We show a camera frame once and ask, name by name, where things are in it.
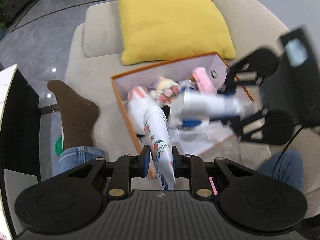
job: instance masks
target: potted plant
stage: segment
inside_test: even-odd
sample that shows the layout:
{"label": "potted plant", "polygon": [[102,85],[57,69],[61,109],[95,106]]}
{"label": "potted plant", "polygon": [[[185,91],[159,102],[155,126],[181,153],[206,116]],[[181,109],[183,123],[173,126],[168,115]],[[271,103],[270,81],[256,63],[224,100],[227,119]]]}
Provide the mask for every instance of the potted plant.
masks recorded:
{"label": "potted plant", "polygon": [[4,37],[4,32],[7,30],[7,27],[4,23],[4,19],[9,15],[8,12],[4,12],[3,9],[7,6],[7,3],[0,2],[0,41]]}

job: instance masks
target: clothing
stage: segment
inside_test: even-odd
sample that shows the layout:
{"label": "clothing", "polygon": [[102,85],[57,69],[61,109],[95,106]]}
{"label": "clothing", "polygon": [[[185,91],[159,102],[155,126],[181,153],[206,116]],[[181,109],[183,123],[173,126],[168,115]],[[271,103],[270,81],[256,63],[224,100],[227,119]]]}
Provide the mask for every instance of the clothing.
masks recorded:
{"label": "clothing", "polygon": [[272,176],[272,171],[276,165],[276,161],[281,152],[273,155],[269,160],[266,160],[258,172],[264,175],[278,179],[296,189],[303,190],[303,163],[301,155],[295,150],[286,151],[279,160],[275,172]]}
{"label": "clothing", "polygon": [[61,80],[50,80],[47,84],[57,99],[63,128],[63,149],[79,145],[94,146],[92,131],[99,117],[99,107],[78,95]]}
{"label": "clothing", "polygon": [[77,146],[69,148],[60,155],[60,173],[75,168],[97,157],[105,158],[104,151],[90,146]]}
{"label": "clothing", "polygon": [[[303,163],[302,158],[297,151],[286,151],[278,162],[272,176],[273,168],[276,165],[276,161],[280,154],[281,152],[278,152],[269,160],[266,160],[257,171],[269,177],[273,177],[274,179],[279,179],[280,181],[302,191]],[[65,172],[97,157],[105,158],[104,151],[99,148],[89,146],[69,148],[60,155],[60,172]]]}

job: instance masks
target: blue jeans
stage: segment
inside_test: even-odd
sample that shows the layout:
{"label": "blue jeans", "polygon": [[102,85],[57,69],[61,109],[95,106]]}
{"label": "blue jeans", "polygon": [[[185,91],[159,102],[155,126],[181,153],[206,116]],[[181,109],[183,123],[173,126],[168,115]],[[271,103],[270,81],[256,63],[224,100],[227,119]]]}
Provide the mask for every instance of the blue jeans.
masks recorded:
{"label": "blue jeans", "polygon": [[[278,179],[298,190],[303,190],[303,163],[300,154],[295,150],[288,150],[284,153],[278,162],[275,172],[272,176],[272,171],[276,165],[276,161],[281,152],[273,155],[269,160],[266,160],[258,172],[263,173],[274,179]],[[98,148],[89,146],[78,146],[65,150],[59,159],[60,172],[65,172],[76,166],[79,166],[96,157],[105,158],[104,151]]]}
{"label": "blue jeans", "polygon": [[60,173],[75,168],[97,157],[105,158],[104,151],[89,146],[77,146],[65,150],[59,158]]}
{"label": "blue jeans", "polygon": [[269,160],[266,160],[258,172],[264,175],[278,179],[296,189],[303,190],[303,163],[300,153],[296,150],[286,151],[279,160],[275,172],[272,176],[272,171],[276,165],[276,161],[281,152],[273,155]]}

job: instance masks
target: floral packaging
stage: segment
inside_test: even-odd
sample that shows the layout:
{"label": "floral packaging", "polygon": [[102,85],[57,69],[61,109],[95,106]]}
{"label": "floral packaging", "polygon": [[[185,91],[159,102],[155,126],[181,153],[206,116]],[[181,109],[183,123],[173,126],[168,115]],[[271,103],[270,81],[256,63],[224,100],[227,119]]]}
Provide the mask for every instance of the floral packaging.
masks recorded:
{"label": "floral packaging", "polygon": [[180,93],[180,85],[164,77],[158,77],[155,88],[155,90],[150,91],[150,95],[160,107],[170,106],[173,99]]}
{"label": "floral packaging", "polygon": [[144,113],[144,131],[151,148],[151,157],[163,190],[174,190],[172,145],[167,119],[159,106]]}

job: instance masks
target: brown sock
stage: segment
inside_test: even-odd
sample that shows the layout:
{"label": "brown sock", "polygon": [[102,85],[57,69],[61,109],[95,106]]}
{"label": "brown sock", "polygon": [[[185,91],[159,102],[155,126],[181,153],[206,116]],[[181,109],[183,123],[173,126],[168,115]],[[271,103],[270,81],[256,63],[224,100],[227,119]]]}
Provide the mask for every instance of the brown sock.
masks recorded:
{"label": "brown sock", "polygon": [[63,150],[76,146],[94,147],[91,134],[99,117],[98,106],[60,80],[50,80],[48,89],[56,96],[61,112]]}

